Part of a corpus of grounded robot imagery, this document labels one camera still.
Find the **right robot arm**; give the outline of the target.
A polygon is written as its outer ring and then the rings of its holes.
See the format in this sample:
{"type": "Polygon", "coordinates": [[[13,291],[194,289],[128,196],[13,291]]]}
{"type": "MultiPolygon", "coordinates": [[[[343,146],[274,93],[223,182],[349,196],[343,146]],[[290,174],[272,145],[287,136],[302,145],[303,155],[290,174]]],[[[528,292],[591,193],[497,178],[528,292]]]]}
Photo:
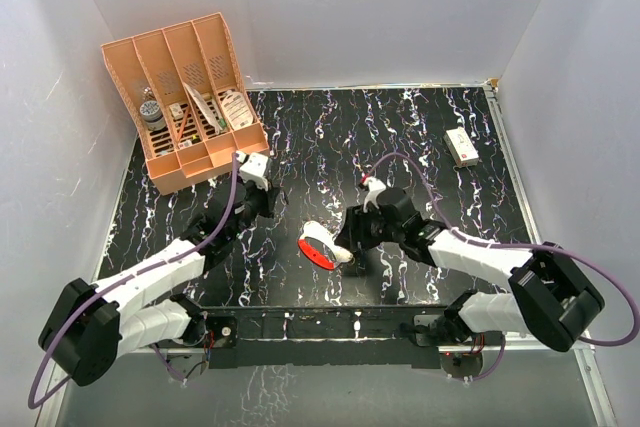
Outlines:
{"type": "Polygon", "coordinates": [[[485,332],[532,335],[568,351],[604,309],[595,286],[553,247],[503,248],[463,241],[444,223],[424,218],[399,188],[383,188],[350,207],[335,242],[351,253],[395,243],[412,260],[479,277],[501,287],[468,290],[427,325],[406,327],[431,345],[466,344],[485,332]]]}

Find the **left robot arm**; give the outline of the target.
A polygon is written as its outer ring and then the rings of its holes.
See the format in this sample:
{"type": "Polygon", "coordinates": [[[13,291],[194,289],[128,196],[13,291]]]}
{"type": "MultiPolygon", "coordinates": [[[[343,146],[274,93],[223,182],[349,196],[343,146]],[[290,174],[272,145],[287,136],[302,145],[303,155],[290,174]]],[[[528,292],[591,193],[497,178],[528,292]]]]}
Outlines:
{"type": "Polygon", "coordinates": [[[240,233],[273,216],[281,194],[253,181],[223,190],[235,194],[231,208],[211,204],[155,255],[118,275],[94,283],[78,278],[63,288],[38,344],[74,383],[96,382],[141,347],[162,341],[199,346],[210,339],[203,308],[175,289],[223,263],[240,233]]]}

